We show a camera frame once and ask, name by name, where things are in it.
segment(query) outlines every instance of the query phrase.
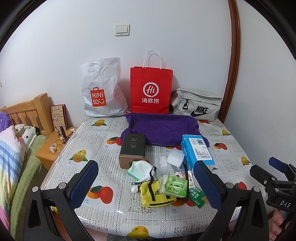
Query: wall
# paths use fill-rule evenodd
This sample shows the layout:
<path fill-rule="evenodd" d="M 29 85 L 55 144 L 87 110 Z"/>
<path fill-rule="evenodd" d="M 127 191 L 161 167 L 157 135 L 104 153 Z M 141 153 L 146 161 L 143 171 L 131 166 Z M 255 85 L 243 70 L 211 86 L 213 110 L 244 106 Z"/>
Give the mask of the wall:
<path fill-rule="evenodd" d="M 253 164 L 283 177 L 268 159 L 296 165 L 296 61 L 262 15 L 244 0 L 237 3 L 242 49 L 225 125 Z"/>
<path fill-rule="evenodd" d="M 129 37 L 115 24 L 129 23 Z M 75 126 L 84 119 L 80 65 L 120 57 L 120 87 L 129 101 L 130 67 L 157 49 L 174 70 L 173 88 L 223 95 L 230 58 L 227 0 L 47 0 L 14 32 L 0 53 L 0 105 L 47 92 L 66 104 Z M 150 66 L 159 66 L 155 55 Z"/>

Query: pillow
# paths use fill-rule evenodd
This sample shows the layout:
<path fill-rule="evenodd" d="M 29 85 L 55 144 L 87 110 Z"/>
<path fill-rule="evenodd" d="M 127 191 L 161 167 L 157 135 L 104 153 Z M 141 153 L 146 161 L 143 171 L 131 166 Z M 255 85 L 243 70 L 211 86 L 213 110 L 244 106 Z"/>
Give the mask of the pillow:
<path fill-rule="evenodd" d="M 21 137 L 25 131 L 24 124 L 18 124 L 15 126 L 15 134 L 17 137 Z"/>
<path fill-rule="evenodd" d="M 0 132 L 0 219 L 9 231 L 10 201 L 22 171 L 25 147 L 15 134 L 14 126 Z"/>
<path fill-rule="evenodd" d="M 22 134 L 20 141 L 23 142 L 24 146 L 26 147 L 25 154 L 30 149 L 31 145 L 33 144 L 35 138 L 39 135 L 40 130 L 38 127 L 32 126 L 25 126 L 24 133 Z"/>
<path fill-rule="evenodd" d="M 5 112 L 0 112 L 0 132 L 12 125 L 9 115 Z"/>

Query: purple cloth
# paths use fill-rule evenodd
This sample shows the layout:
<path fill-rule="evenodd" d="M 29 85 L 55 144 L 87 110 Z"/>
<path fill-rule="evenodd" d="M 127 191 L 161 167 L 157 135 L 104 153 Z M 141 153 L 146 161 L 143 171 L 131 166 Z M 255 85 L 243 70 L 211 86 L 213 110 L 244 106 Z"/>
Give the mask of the purple cloth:
<path fill-rule="evenodd" d="M 12 125 L 9 115 L 5 112 L 0 112 L 0 132 Z"/>
<path fill-rule="evenodd" d="M 178 146 L 182 135 L 199 135 L 197 120 L 188 115 L 128 113 L 124 115 L 129 128 L 121 133 L 140 133 L 146 136 L 146 144 Z M 202 137 L 209 147 L 209 141 Z"/>

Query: blue box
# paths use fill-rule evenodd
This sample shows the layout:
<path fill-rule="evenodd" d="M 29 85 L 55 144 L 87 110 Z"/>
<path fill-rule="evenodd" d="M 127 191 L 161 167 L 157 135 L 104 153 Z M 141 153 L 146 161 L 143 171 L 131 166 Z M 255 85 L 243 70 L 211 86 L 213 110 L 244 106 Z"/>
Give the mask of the blue box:
<path fill-rule="evenodd" d="M 215 165 L 202 136 L 183 135 L 181 147 L 189 170 L 193 169 L 197 161 L 203 161 L 206 165 Z"/>

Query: silver bolt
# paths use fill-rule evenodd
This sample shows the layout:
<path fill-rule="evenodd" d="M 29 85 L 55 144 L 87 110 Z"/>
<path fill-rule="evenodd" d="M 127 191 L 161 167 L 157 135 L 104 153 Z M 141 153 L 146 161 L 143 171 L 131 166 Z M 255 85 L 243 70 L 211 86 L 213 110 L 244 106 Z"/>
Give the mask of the silver bolt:
<path fill-rule="evenodd" d="M 35 186 L 35 187 L 32 188 L 32 192 L 37 192 L 37 191 L 38 191 L 38 187 L 37 186 Z"/>
<path fill-rule="evenodd" d="M 259 187 L 254 187 L 254 191 L 255 192 L 260 192 L 260 188 Z"/>
<path fill-rule="evenodd" d="M 225 186 L 229 189 L 232 189 L 233 188 L 233 184 L 232 183 L 226 183 Z"/>
<path fill-rule="evenodd" d="M 59 189 L 64 189 L 66 187 L 66 183 L 60 183 L 59 184 Z"/>

